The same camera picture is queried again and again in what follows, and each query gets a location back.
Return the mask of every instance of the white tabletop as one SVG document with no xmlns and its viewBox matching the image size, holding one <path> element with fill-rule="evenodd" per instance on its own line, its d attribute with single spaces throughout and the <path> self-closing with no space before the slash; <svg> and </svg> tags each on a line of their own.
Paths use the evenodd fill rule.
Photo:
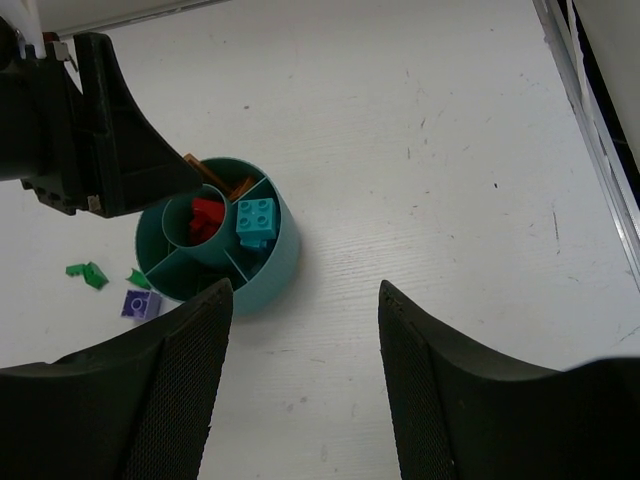
<svg viewBox="0 0 640 480">
<path fill-rule="evenodd" d="M 169 143 L 259 165 L 303 238 L 291 287 L 234 321 L 201 478 L 399 478 L 383 278 L 546 367 L 640 352 L 640 295 L 530 0 L 234 0 L 109 33 Z M 133 326 L 137 216 L 67 218 L 16 182 L 0 201 L 0 366 Z M 89 260 L 102 292 L 64 274 Z"/>
</svg>

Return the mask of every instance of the green block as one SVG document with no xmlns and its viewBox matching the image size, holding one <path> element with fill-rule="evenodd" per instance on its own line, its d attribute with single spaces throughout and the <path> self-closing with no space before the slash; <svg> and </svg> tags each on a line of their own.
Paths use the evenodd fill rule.
<svg viewBox="0 0 640 480">
<path fill-rule="evenodd" d="M 86 282 L 86 284 L 92 286 L 96 290 L 101 290 L 102 287 L 109 283 L 109 279 L 93 262 L 89 262 L 84 266 L 82 274 L 84 276 L 84 281 Z"/>
<path fill-rule="evenodd" d="M 142 274 L 142 272 L 136 270 L 135 268 L 131 269 L 131 275 L 127 278 L 134 285 L 144 288 L 145 290 L 151 290 L 151 284 L 147 281 L 146 277 Z"/>
<path fill-rule="evenodd" d="M 79 263 L 78 265 L 69 265 L 65 270 L 65 273 L 70 277 L 82 275 L 84 273 L 84 264 Z"/>
</svg>

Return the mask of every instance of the round divided container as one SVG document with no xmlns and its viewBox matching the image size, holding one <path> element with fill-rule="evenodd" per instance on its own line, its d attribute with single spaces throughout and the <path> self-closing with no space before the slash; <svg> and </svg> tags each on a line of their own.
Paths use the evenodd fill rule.
<svg viewBox="0 0 640 480">
<path fill-rule="evenodd" d="M 145 210 L 136 231 L 138 265 L 156 290 L 177 301 L 187 301 L 218 280 L 229 278 L 234 290 L 234 313 L 249 315 L 277 297 L 293 277 L 300 252 L 298 231 L 278 190 L 259 168 L 233 158 L 213 158 L 202 163 L 230 185 L 247 176 L 256 183 L 233 202 L 205 183 L 197 192 Z M 193 246 L 188 232 L 193 218 L 191 202 L 196 197 L 224 202 L 225 215 L 211 238 Z M 250 212 L 250 204 L 255 206 L 255 212 Z M 267 223 L 261 209 L 275 209 L 276 238 L 263 241 L 259 248 L 246 248 L 241 245 L 236 227 L 247 238 L 251 223 Z"/>
</svg>

